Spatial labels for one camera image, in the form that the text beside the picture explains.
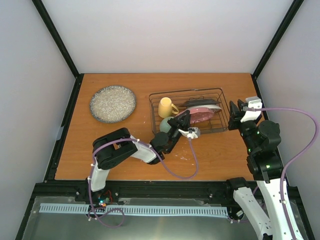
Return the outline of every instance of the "gray wall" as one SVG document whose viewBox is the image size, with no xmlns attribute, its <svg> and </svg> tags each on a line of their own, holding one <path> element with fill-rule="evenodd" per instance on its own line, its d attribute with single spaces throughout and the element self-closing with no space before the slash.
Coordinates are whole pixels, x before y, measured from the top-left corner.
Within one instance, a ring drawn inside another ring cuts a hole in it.
<svg viewBox="0 0 320 240">
<path fill-rule="evenodd" d="M 74 78 L 31 0 L 0 1 L 0 239 L 42 182 Z"/>
<path fill-rule="evenodd" d="M 320 1 L 304 1 L 258 78 L 267 107 L 295 107 L 320 120 Z M 279 151 L 287 162 L 311 140 L 315 127 L 298 113 L 269 112 L 280 123 Z M 288 169 L 298 186 L 316 239 L 320 239 L 320 141 Z"/>
<path fill-rule="evenodd" d="M 252 73 L 291 2 L 43 1 L 82 73 Z"/>
</svg>

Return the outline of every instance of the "brown tabletop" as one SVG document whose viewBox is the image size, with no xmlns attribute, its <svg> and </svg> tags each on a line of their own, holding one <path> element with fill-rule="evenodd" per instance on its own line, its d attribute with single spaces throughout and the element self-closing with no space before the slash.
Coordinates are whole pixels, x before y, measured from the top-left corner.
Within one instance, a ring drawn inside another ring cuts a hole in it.
<svg viewBox="0 0 320 240">
<path fill-rule="evenodd" d="M 89 103 L 98 90 L 121 85 L 131 89 L 137 98 L 133 114 L 119 123 L 106 124 L 93 118 Z M 149 143 L 154 137 L 151 128 L 149 95 L 183 89 L 222 88 L 226 101 L 236 102 L 256 96 L 249 73 L 118 73 L 85 74 L 67 133 L 56 180 L 83 180 L 88 177 L 92 163 L 92 143 L 95 139 L 120 128 L 128 128 L 141 141 Z M 252 180 L 247 167 L 245 144 L 237 130 L 203 134 L 192 141 L 199 161 L 199 172 L 192 181 L 225 181 L 245 177 Z M 182 137 L 165 163 L 180 176 L 195 172 L 195 161 L 188 140 Z M 108 180 L 179 181 L 161 163 L 148 165 L 129 157 L 113 168 Z"/>
</svg>

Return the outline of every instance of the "white perforated rail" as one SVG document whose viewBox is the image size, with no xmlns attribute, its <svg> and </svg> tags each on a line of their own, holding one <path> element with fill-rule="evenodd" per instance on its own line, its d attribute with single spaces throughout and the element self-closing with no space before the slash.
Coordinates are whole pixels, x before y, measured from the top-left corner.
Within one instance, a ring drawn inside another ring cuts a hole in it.
<svg viewBox="0 0 320 240">
<path fill-rule="evenodd" d="M 127 216 L 197 216 L 226 218 L 228 216 L 226 207 L 218 206 L 130 206 L 130 205 L 108 205 L 106 210 L 113 208 L 122 209 Z M 59 204 L 41 203 L 39 213 L 53 214 L 88 214 L 88 204 Z M 96 213 L 102 215 L 105 209 L 98 209 Z M 118 210 L 110 212 L 110 215 L 121 215 Z"/>
</svg>

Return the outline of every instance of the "granite round tray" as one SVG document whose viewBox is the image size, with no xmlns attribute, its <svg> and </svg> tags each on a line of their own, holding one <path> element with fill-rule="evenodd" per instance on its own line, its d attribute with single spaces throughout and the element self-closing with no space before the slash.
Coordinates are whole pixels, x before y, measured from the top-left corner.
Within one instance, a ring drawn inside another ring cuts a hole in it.
<svg viewBox="0 0 320 240">
<path fill-rule="evenodd" d="M 98 121 L 114 124 L 128 118 L 134 112 L 136 105 L 136 96 L 129 88 L 111 85 L 93 95 L 90 112 Z"/>
</svg>

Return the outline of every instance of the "dish rack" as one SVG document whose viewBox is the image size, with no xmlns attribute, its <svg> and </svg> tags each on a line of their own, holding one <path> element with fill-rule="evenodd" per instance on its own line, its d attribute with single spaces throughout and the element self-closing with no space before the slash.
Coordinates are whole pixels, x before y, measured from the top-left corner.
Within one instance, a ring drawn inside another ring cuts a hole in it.
<svg viewBox="0 0 320 240">
<path fill-rule="evenodd" d="M 182 106 L 184 102 L 188 100 L 197 99 L 213 99 L 219 102 L 217 105 L 221 108 L 221 111 L 214 114 L 214 116 L 203 122 L 194 123 L 191 127 L 198 127 L 201 134 L 219 133 L 228 129 L 229 121 L 229 108 L 221 88 L 204 88 L 204 89 L 189 89 L 179 91 L 165 91 L 156 92 L 149 95 L 149 103 L 151 108 L 151 127 L 154 134 L 160 132 L 159 125 L 163 120 L 158 115 L 158 107 L 160 100 L 164 97 L 168 97 L 172 100 L 172 103 L 179 108 L 179 112 L 184 111 L 187 107 Z"/>
</svg>

